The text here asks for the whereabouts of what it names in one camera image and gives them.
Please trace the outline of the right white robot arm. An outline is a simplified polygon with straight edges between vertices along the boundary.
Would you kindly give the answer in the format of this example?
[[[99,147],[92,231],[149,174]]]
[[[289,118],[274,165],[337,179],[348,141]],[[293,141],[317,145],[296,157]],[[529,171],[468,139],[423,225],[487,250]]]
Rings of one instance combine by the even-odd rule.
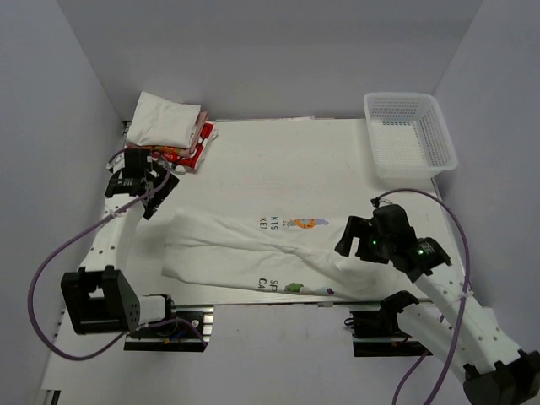
[[[354,312],[349,324],[358,338],[402,333],[444,362],[471,404],[523,404],[539,393],[539,353],[526,352],[487,315],[451,258],[433,238],[417,237],[405,210],[376,208],[371,219],[351,216],[335,252],[391,264],[404,273],[444,317],[438,321],[406,290],[380,302],[371,317]]]

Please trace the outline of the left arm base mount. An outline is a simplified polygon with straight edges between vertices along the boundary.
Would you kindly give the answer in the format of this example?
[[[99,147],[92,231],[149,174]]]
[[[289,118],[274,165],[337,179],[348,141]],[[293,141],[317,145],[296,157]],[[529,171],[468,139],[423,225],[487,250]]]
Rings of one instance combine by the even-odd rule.
[[[123,349],[133,352],[203,353],[213,328],[213,307],[176,307],[174,322],[145,327],[125,339]]]

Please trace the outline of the red printed t shirt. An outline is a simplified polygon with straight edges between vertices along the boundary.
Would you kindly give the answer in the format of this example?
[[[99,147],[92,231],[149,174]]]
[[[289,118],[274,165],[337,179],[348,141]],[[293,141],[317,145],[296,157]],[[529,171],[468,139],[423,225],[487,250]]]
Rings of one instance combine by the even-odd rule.
[[[216,138],[215,123],[207,121],[203,124],[197,141],[192,149],[174,148],[171,146],[147,146],[152,155],[158,158],[163,155],[170,167],[175,169],[181,166],[187,170],[197,171],[199,165],[205,160],[212,141]]]

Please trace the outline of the white t shirt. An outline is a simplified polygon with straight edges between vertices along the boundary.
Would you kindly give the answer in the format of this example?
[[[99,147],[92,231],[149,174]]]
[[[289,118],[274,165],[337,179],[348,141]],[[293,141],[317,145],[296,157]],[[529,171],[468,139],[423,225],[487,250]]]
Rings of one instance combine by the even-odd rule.
[[[334,251],[344,217],[227,217],[180,208],[165,238],[162,273],[187,284],[340,300],[425,294],[393,267]]]
[[[179,104],[142,92],[127,131],[127,142],[189,149],[200,113],[199,105]]]

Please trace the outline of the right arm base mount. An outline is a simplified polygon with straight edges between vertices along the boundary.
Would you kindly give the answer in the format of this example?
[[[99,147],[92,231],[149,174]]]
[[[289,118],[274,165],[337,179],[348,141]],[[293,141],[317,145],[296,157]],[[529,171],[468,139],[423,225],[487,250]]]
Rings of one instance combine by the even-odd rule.
[[[343,324],[353,336],[355,358],[390,358],[431,355],[417,339],[403,332],[397,315],[420,300],[402,290],[383,299],[375,309],[351,310]]]

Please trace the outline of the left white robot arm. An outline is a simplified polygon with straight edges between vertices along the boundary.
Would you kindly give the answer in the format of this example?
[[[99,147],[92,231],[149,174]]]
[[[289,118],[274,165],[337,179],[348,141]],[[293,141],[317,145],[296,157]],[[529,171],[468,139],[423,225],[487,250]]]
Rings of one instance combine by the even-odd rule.
[[[178,179],[156,154],[128,148],[111,167],[104,213],[77,271],[65,273],[62,295],[79,335],[136,332],[172,317],[167,294],[138,295],[124,270],[138,224],[150,219]]]

